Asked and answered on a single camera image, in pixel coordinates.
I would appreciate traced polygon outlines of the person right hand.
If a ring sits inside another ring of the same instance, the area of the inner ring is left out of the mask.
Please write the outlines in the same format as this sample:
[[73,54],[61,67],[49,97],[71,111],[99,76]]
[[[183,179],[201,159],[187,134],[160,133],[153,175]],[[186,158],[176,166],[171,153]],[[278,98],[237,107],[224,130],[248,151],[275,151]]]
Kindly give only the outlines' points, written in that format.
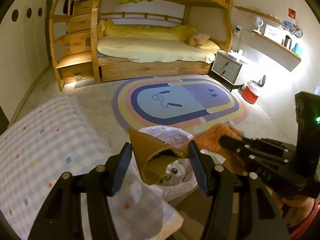
[[295,225],[302,222],[308,215],[310,215],[313,206],[315,204],[315,199],[307,196],[299,196],[296,199],[289,200],[281,198],[279,194],[272,191],[271,197],[276,204],[280,214],[283,214],[283,206],[286,204],[289,207],[294,207],[295,211],[289,219],[289,225]]

